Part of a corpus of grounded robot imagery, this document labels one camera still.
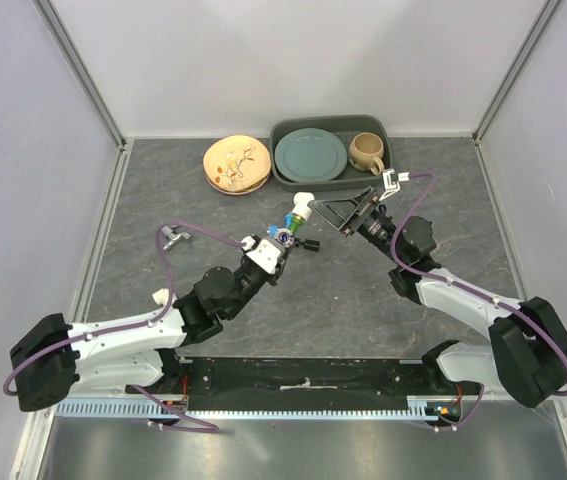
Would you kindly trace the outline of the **white elbow fitting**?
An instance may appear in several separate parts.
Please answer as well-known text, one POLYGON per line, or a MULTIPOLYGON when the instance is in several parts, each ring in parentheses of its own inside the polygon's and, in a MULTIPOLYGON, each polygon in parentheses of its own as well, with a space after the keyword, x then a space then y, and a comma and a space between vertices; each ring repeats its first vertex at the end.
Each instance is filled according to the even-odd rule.
POLYGON ((312 209, 309 203, 315 199, 315 196, 310 192, 297 192, 294 195, 292 214, 307 221, 312 215, 312 209))

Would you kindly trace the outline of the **green water faucet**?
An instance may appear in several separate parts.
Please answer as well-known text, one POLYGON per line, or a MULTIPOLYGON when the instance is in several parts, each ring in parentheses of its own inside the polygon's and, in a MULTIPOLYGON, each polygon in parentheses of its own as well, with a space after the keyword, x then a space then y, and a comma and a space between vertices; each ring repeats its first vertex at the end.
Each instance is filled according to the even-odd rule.
POLYGON ((306 218, 297 213, 288 213, 284 218, 284 225, 270 226, 268 235, 285 248, 295 244, 296 233, 305 224, 306 218))

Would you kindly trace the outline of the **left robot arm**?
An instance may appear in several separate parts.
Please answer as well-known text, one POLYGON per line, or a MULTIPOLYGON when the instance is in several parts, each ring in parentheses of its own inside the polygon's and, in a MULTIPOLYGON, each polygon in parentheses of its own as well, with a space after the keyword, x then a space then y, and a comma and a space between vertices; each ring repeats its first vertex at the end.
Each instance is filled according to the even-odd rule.
POLYGON ((12 372, 4 392, 23 412, 36 412, 86 391, 153 386, 171 393, 182 369, 167 351, 207 341, 220 333, 265 284, 277 282, 289 253, 263 240, 242 253, 236 270, 209 269, 192 290, 167 293, 161 309, 96 323, 42 318, 11 349, 12 372))

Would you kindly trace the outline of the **white elbow fitting left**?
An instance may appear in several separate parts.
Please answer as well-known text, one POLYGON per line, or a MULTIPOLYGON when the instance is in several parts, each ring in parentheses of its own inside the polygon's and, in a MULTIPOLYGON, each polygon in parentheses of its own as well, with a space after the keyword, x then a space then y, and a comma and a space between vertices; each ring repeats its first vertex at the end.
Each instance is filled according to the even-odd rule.
POLYGON ((170 302, 171 294, 167 288, 162 288, 155 291, 152 298, 157 305, 164 307, 170 302))

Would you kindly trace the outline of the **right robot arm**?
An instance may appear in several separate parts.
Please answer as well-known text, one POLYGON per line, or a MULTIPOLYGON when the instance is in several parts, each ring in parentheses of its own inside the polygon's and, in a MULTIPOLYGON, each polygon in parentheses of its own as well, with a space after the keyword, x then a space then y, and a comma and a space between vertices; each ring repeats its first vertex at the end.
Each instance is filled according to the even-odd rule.
POLYGON ((447 341, 429 353, 421 381, 430 392, 473 382, 506 392, 533 408, 554 395, 567 396, 567 331, 547 300, 504 297, 467 283, 436 262, 430 221, 408 213, 387 215, 373 188, 339 200, 312 200, 313 213, 345 236, 359 234, 396 265, 395 291, 441 311, 477 331, 486 346, 447 341))

